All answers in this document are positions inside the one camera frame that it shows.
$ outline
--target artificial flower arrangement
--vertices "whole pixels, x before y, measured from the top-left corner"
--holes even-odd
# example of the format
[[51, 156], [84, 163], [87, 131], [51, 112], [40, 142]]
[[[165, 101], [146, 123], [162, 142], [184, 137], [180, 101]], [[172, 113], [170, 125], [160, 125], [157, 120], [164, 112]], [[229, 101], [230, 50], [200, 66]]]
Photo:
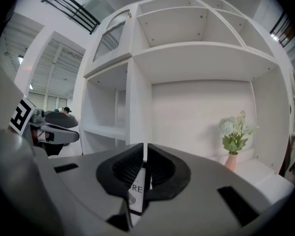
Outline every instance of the artificial flower arrangement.
[[223, 118], [219, 122], [219, 128], [224, 134], [222, 139], [224, 149], [231, 155], [237, 155], [248, 141], [244, 136], [253, 134], [258, 128], [256, 124], [249, 123], [245, 118], [246, 112], [242, 110], [240, 116]]

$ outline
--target white shelving unit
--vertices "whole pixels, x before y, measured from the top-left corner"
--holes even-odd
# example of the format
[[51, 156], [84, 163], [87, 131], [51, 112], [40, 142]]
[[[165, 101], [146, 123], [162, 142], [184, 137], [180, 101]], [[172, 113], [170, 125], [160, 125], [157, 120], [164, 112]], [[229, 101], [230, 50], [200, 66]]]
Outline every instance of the white shelving unit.
[[224, 10], [237, 15], [242, 15], [242, 13], [239, 10], [237, 10], [235, 7], [233, 7], [232, 5], [230, 5], [228, 2], [224, 0], [201, 0], [201, 1], [202, 3], [207, 4], [213, 9]]
[[85, 107], [82, 111], [83, 131], [86, 133], [83, 140], [90, 140], [92, 144], [99, 143], [96, 151], [125, 144], [127, 70], [128, 62], [122, 61], [87, 79]]
[[138, 17], [150, 47], [188, 41], [211, 41], [240, 45], [231, 30], [211, 10], [174, 7]]
[[90, 55], [85, 68], [84, 153], [143, 142], [225, 163], [218, 122], [245, 110], [260, 129], [239, 155], [236, 173], [261, 189], [280, 178], [291, 97], [281, 47], [223, 0], [134, 3], [105, 19], [98, 39], [126, 9], [131, 17], [116, 49], [97, 61]]
[[273, 56], [273, 53], [266, 44], [265, 40], [247, 19], [224, 10], [216, 11], [233, 26], [248, 48], [251, 50], [256, 49]]

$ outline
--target green leaves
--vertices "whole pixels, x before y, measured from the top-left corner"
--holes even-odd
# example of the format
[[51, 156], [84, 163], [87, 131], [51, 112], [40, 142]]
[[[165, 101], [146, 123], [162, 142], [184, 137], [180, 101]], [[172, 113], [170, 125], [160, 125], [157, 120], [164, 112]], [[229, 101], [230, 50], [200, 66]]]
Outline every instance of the green leaves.
[[246, 145], [247, 141], [248, 141], [248, 138], [240, 140], [237, 146], [237, 150], [241, 150]]
[[241, 150], [246, 145], [248, 138], [242, 139], [242, 135], [233, 133], [230, 136], [224, 136], [222, 141], [224, 149], [228, 150], [229, 152], [236, 152]]

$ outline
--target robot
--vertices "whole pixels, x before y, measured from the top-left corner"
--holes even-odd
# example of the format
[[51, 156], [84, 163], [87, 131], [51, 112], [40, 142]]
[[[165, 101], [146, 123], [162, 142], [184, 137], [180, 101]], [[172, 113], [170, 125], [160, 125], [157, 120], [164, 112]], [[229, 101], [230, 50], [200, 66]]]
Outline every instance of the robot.
[[[35, 108], [20, 116], [22, 136], [0, 131], [0, 189], [47, 235], [251, 235], [286, 201], [271, 206], [221, 164], [160, 145], [139, 143], [50, 159], [31, 143], [31, 125], [53, 133], [43, 142], [47, 144], [73, 142], [79, 134], [44, 122], [43, 112]], [[129, 188], [144, 164], [150, 175], [144, 185], [145, 209], [134, 225]]]
[[48, 155], [57, 155], [64, 144], [79, 140], [79, 133], [68, 129], [77, 125], [78, 122], [73, 116], [68, 117], [56, 112], [46, 115], [44, 110], [36, 108], [25, 96], [10, 121], [10, 127], [15, 132], [23, 136], [32, 146], [45, 149]]

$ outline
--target black slot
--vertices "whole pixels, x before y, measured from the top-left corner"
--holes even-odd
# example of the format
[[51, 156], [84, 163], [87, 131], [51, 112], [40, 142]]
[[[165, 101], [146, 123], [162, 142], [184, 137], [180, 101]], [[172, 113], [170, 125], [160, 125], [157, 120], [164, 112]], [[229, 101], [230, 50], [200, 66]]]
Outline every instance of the black slot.
[[96, 178], [105, 191], [128, 201], [128, 189], [143, 165], [143, 143], [103, 161], [96, 170]]
[[249, 224], [259, 216], [231, 186], [217, 189], [217, 191], [242, 226]]
[[70, 164], [54, 167], [54, 169], [55, 169], [56, 173], [60, 173], [60, 172], [64, 172], [64, 171], [73, 170], [78, 167], [79, 166], [77, 166], [75, 163], [70, 163]]
[[153, 144], [147, 146], [147, 166], [152, 177], [152, 189], [144, 196], [144, 202], [170, 200], [188, 185], [191, 171], [180, 158]]
[[128, 226], [128, 221], [127, 221], [127, 216], [126, 214], [122, 215], [114, 215], [110, 219], [107, 220], [107, 222], [125, 232], [128, 232], [129, 226]]

